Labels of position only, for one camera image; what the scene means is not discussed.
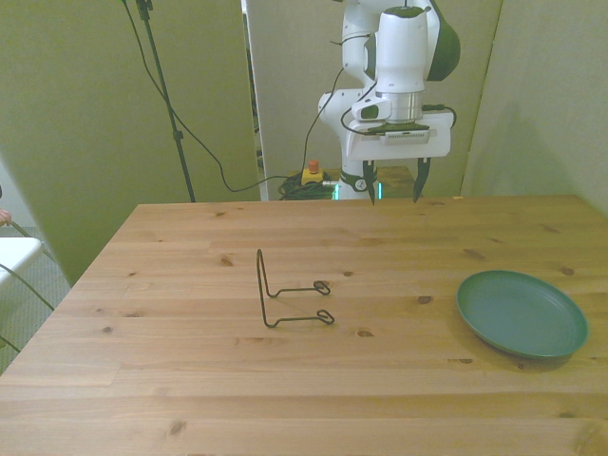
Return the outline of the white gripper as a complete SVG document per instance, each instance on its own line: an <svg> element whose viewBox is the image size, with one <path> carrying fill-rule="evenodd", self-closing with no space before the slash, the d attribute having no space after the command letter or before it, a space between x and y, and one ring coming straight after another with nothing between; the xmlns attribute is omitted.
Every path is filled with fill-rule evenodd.
<svg viewBox="0 0 608 456"><path fill-rule="evenodd" d="M352 121L347 133L345 154L351 161L363 162L363 178L370 201L375 204L377 172L374 161L417 160L413 202L422 196L428 180L431 158L443 157L450 150L450 112L424 114L415 123L397 125Z"/></svg>

